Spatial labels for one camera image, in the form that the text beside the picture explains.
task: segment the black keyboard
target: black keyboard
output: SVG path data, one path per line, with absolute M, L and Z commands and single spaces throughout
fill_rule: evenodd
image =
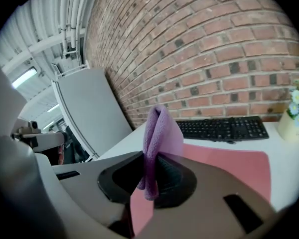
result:
M 258 116 L 177 121 L 184 138 L 234 143 L 244 140 L 268 139 Z

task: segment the fluorescent light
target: fluorescent light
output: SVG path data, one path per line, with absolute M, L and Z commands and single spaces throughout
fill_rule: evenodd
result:
M 54 121 L 52 121 L 51 123 L 49 123 L 48 125 L 46 125 L 43 130 L 45 130 L 47 127 L 51 126 L 54 123 Z
M 59 104 L 53 106 L 51 109 L 48 110 L 48 113 L 51 112 L 51 111 L 53 111 L 55 108 L 58 108 L 59 106 L 60 106 Z
M 33 75 L 37 73 L 35 68 L 32 68 L 28 71 L 26 71 L 24 74 L 22 74 L 19 78 L 17 78 L 13 83 L 12 86 L 16 89 L 19 87 L 23 82 L 30 79 Z

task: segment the pink paper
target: pink paper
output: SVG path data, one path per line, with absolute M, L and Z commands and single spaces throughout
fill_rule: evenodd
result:
M 269 159 L 261 151 L 227 150 L 184 144 L 185 158 L 219 167 L 247 184 L 269 203 L 271 177 Z M 137 236 L 153 216 L 153 201 L 147 201 L 141 190 L 131 196 L 131 215 Z

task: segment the white desk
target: white desk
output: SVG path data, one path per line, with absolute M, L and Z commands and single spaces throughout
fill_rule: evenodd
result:
M 271 170 L 271 204 L 276 211 L 292 204 L 299 196 L 299 143 L 281 139 L 277 122 L 264 123 L 269 139 L 242 141 L 236 144 L 185 139 L 187 144 L 233 150 L 259 150 L 269 157 Z M 108 150 L 98 160 L 123 155 L 143 148 L 145 123 Z

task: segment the microfiber towel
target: microfiber towel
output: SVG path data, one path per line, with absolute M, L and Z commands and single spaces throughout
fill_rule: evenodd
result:
M 145 190 L 145 198 L 154 200 L 158 197 L 155 179 L 155 158 L 160 153 L 183 156 L 183 134 L 176 121 L 163 105 L 151 108 L 145 128 L 143 153 L 144 176 L 138 188 Z

